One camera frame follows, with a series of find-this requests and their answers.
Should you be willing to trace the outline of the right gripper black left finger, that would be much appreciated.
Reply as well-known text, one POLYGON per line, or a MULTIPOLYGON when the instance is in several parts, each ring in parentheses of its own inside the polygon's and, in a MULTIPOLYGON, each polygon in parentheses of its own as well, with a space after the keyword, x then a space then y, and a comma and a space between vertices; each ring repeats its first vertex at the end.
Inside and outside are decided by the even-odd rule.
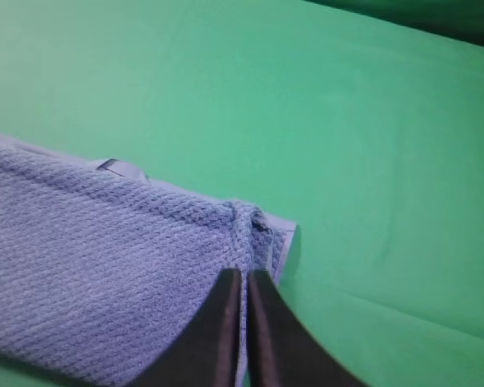
POLYGON ((240 346, 241 273, 224 269, 204 303, 132 386, 233 386, 240 346))

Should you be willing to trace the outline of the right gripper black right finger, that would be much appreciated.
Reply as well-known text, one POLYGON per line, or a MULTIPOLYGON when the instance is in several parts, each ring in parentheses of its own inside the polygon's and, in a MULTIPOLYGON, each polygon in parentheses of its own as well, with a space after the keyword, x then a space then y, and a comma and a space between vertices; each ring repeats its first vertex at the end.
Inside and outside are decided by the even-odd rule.
POLYGON ((363 386, 296 318, 270 275, 248 274, 247 352, 252 386, 363 386))

